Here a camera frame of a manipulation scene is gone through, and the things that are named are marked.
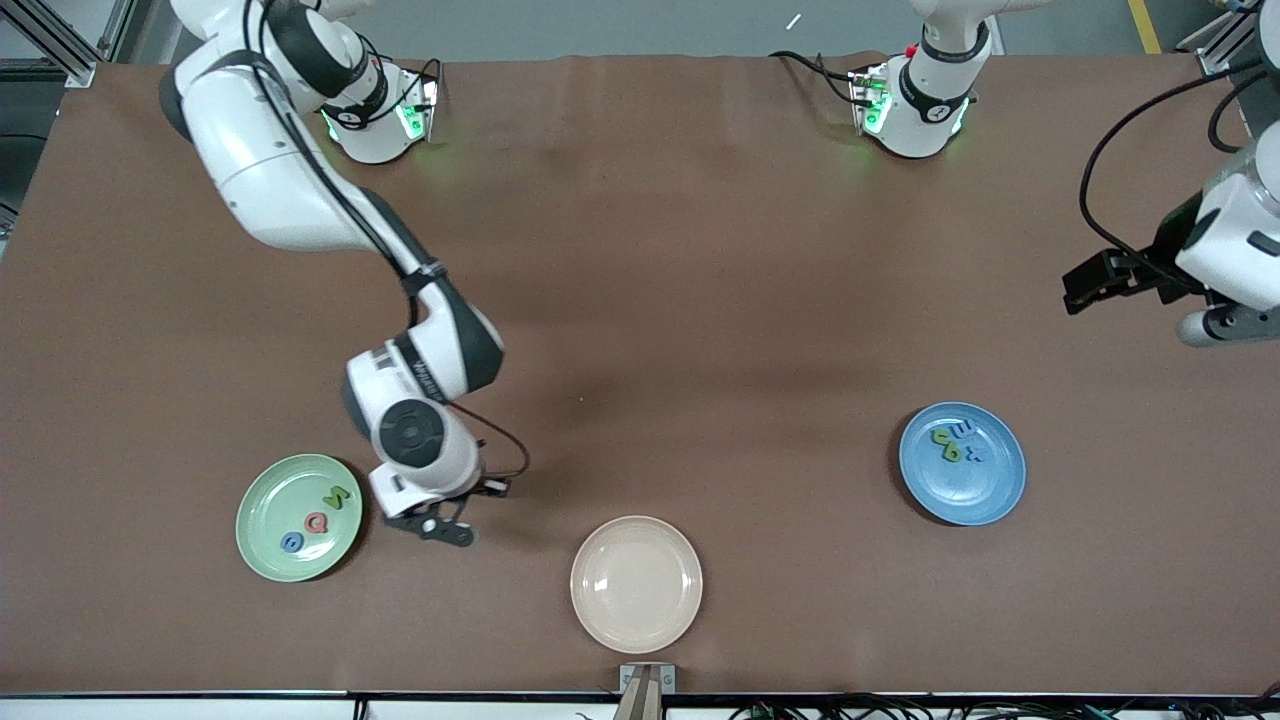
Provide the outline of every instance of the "yellow line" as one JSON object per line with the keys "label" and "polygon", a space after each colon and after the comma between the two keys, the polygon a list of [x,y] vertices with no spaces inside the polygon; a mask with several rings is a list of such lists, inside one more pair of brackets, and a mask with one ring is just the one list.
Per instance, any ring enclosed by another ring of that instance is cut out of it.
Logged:
{"label": "yellow line", "polygon": [[1147,3],[1129,0],[1129,14],[1133,15],[1133,24],[1138,28],[1138,37],[1142,38],[1142,50],[1148,55],[1160,55],[1160,38],[1156,37],[1156,26],[1151,24]]}

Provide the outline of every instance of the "beige plate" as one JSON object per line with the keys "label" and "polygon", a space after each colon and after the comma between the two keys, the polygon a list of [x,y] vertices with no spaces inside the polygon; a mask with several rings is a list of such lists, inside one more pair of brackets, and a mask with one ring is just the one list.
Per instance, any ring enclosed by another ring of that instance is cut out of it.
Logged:
{"label": "beige plate", "polygon": [[643,515],[596,528],[573,559],[570,594],[591,637],[618,652],[662,650],[703,602],[703,568],[676,528]]}

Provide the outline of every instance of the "blue plate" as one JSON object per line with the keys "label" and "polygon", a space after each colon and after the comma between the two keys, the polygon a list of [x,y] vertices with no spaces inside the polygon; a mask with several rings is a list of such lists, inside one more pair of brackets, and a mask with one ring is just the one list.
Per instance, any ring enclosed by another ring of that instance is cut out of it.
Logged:
{"label": "blue plate", "polygon": [[995,523],[1027,487],[1027,459],[1014,432],[968,402],[940,402],[911,418],[897,464],[915,500],[955,525]]}

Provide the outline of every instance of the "gray floor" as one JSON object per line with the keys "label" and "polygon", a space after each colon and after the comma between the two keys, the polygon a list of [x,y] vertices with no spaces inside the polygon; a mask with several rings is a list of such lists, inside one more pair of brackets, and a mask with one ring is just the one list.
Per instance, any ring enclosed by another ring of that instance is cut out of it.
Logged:
{"label": "gray floor", "polygon": [[[196,46],[168,0],[151,0],[132,58],[182,58]],[[1165,50],[1216,15],[1206,0],[1146,0]],[[791,19],[800,14],[792,28]],[[383,53],[444,61],[538,60],[562,55],[806,55],[874,49],[899,53],[920,22],[905,0],[379,0],[348,20]],[[1057,0],[1004,15],[1011,54],[1142,53],[1125,0]],[[0,133],[45,135],[61,99],[59,83],[0,82]],[[1260,83],[1249,104],[1270,101]],[[0,201],[20,209],[40,143],[0,138]]]}

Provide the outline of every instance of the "brown tabletop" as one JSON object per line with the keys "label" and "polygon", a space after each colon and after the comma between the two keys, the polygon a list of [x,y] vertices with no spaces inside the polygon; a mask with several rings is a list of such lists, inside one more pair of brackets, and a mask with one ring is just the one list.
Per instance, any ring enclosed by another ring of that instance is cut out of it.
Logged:
{"label": "brown tabletop", "polygon": [[[627,514],[701,557],[701,612],[655,656],[686,691],[1274,679],[1280,346],[1183,347],[1193,301],[1068,318],[1060,297],[1102,249],[1084,159],[1190,59],[996,58],[924,161],[778,60],[447,68],[435,143],[339,168],[500,328],[503,374],[468,400],[534,470],[471,503],[468,550],[370,518],[302,584],[244,566],[236,507],[291,454],[375,464],[338,383],[403,301],[372,254],[246,236],[161,118],[161,72],[67,95],[0,264],[0,688],[613,687],[628,657],[579,625],[568,570]],[[1116,233],[1144,245],[1224,160],[1222,91],[1115,142],[1096,205]],[[1027,452],[989,527],[931,521],[895,479],[905,419],[951,398]]]}

